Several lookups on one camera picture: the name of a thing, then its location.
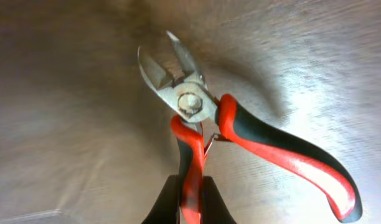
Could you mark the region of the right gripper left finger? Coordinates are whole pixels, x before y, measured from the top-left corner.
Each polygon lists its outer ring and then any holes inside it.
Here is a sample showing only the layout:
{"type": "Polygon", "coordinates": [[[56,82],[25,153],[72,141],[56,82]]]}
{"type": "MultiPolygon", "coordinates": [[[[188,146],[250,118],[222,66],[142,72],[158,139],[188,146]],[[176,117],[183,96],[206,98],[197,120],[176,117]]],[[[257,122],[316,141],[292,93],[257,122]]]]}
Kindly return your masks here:
{"type": "Polygon", "coordinates": [[[179,224],[179,180],[170,175],[142,224],[179,224]]]}

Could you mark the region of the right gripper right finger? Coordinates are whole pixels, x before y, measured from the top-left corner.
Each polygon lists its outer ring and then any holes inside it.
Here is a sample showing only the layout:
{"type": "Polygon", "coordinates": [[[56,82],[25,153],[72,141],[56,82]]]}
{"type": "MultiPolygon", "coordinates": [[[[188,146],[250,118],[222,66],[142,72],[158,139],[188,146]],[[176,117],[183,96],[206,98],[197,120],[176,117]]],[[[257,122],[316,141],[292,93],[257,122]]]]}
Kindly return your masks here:
{"type": "Polygon", "coordinates": [[[202,224],[236,224],[211,176],[202,186],[202,224]]]}

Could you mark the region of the red handled diagonal cutters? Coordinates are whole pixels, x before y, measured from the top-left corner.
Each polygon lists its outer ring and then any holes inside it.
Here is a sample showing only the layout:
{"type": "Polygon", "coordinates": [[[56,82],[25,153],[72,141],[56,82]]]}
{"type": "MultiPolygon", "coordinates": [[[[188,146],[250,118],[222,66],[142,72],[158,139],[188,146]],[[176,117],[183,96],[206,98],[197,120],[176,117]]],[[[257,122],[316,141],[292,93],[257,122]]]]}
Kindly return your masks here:
{"type": "Polygon", "coordinates": [[[180,78],[142,51],[138,65],[148,87],[175,112],[171,130],[180,151],[179,220],[202,223],[204,168],[215,141],[237,144],[312,183],[326,196],[339,222],[352,223],[362,217],[359,190],[337,159],[258,119],[232,95],[214,97],[189,49],[174,34],[168,37],[183,72],[180,78]]]}

